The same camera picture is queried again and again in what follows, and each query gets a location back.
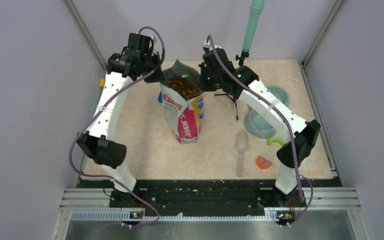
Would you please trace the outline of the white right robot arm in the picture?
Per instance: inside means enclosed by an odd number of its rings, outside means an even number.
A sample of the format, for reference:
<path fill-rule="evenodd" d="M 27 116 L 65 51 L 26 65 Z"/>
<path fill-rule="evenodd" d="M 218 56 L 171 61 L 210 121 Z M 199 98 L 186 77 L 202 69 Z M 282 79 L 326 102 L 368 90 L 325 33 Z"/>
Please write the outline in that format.
<path fill-rule="evenodd" d="M 320 133 L 320 123 L 306 120 L 289 109 L 260 80 L 248 66 L 237 68 L 225 50 L 214 45 L 208 36 L 203 45 L 199 86 L 204 92 L 222 90 L 233 101 L 241 101 L 261 115 L 280 134 L 284 145 L 276 155 L 281 163 L 273 200 L 287 206 L 294 198 L 293 190 L 301 194 L 301 163 L 312 152 Z"/>

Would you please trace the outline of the pink pet food bag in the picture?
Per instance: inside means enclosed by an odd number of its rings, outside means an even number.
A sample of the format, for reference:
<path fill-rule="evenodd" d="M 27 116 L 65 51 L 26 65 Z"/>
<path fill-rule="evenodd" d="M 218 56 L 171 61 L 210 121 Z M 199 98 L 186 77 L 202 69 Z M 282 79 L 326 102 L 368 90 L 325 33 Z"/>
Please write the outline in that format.
<path fill-rule="evenodd" d="M 160 84 L 164 118 L 180 144 L 196 143 L 204 119 L 200 73 L 178 59 L 163 71 Z"/>

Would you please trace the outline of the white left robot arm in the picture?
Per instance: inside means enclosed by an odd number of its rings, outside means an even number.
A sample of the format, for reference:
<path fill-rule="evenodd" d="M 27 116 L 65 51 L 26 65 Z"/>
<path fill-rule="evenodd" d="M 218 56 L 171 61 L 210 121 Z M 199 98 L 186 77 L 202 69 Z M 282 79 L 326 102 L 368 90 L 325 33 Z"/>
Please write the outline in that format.
<path fill-rule="evenodd" d="M 163 77 L 160 62 L 154 36 L 130 33 L 122 52 L 108 59 L 94 119 L 76 141 L 86 156 L 105 171 L 101 177 L 114 182 L 114 188 L 122 192 L 121 200 L 129 207 L 140 202 L 141 194 L 134 189 L 137 180 L 125 163 L 127 147 L 116 142 L 117 126 L 130 86 L 149 72 L 153 72 L 150 81 L 158 82 Z"/>

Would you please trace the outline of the clear plastic scoop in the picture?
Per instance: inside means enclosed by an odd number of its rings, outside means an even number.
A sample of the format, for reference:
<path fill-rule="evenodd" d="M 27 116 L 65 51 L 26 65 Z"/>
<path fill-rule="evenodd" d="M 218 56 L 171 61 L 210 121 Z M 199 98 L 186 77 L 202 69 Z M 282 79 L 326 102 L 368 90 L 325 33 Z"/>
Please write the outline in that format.
<path fill-rule="evenodd" d="M 243 176 L 244 156 L 249 147 L 249 135 L 246 130 L 240 130 L 235 137 L 234 149 L 237 152 L 236 176 Z"/>

